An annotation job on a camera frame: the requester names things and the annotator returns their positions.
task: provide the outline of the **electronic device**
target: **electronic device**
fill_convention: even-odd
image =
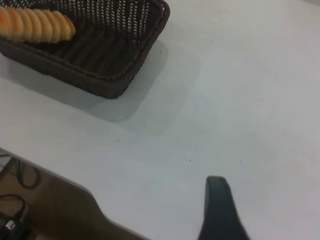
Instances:
[[[0,212],[0,240],[27,240],[30,232],[20,221]]]

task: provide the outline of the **wooden floor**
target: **wooden floor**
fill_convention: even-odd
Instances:
[[[30,166],[25,183],[35,180]],[[33,240],[142,240],[115,226],[101,213],[94,198],[82,189],[41,172],[41,183],[33,190],[20,186],[14,160],[0,172],[0,195],[18,194],[27,202],[22,221],[30,227]],[[21,207],[15,199],[0,199],[0,212],[13,216]]]

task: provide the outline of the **dark brown wicker basket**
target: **dark brown wicker basket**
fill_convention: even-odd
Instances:
[[[163,0],[0,0],[0,4],[68,15],[76,28],[71,41],[31,44],[0,37],[0,52],[107,99],[127,89],[170,15]]]

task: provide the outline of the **basket rim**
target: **basket rim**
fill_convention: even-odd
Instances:
[[[23,52],[27,52],[29,55],[33,55],[36,58],[40,58],[42,61],[49,62],[50,64],[58,65],[60,68],[65,69],[67,72],[72,72],[72,74],[77,74],[77,75],[85,75],[89,77],[91,81],[99,82],[100,84],[103,82],[105,85],[110,85],[113,82],[116,82],[117,80],[119,80],[122,76],[124,76],[127,72],[130,71],[130,69],[134,66],[135,61],[143,53],[145,46],[152,39],[152,37],[155,34],[160,34],[157,32],[158,27],[164,22],[166,23],[169,19],[170,7],[164,0],[146,0],[146,1],[153,2],[156,5],[158,5],[160,8],[162,8],[163,9],[162,15],[160,15],[159,18],[156,20],[154,27],[151,28],[149,33],[144,38],[142,38],[141,42],[138,45],[138,48],[134,53],[134,57],[130,60],[127,66],[124,67],[120,72],[113,75],[101,75],[101,74],[96,74],[96,73],[84,70],[83,68],[72,65],[71,63],[68,63],[67,61],[55,55],[51,55],[50,53],[28,46],[23,42],[10,41],[2,36],[0,36],[0,41],[8,45],[12,45],[12,47],[20,49]]]

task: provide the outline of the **black object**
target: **black object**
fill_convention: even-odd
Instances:
[[[204,222],[199,240],[250,240],[238,217],[227,180],[221,176],[206,179]]]
[[[29,234],[21,222],[0,212],[0,240],[26,240]]]
[[[29,44],[0,37],[0,52],[107,99],[127,89],[170,15],[163,0],[0,0],[0,5],[67,15],[76,29],[70,41]]]
[[[4,195],[0,195],[0,199],[3,198],[16,198],[19,199],[22,202],[22,206],[20,208],[19,211],[16,212],[16,214],[14,215],[14,219],[19,221],[22,217],[22,214],[24,213],[25,209],[26,209],[26,201],[19,195],[17,194],[4,194]]]
[[[23,162],[21,162],[20,160],[15,159],[16,179],[18,180],[20,185],[23,188],[29,189],[29,190],[36,188],[39,185],[39,183],[41,182],[41,175],[40,175],[39,170],[36,169],[35,167],[33,167],[33,170],[35,173],[35,181],[31,185],[26,185],[24,182],[24,168],[25,168],[25,164]]]

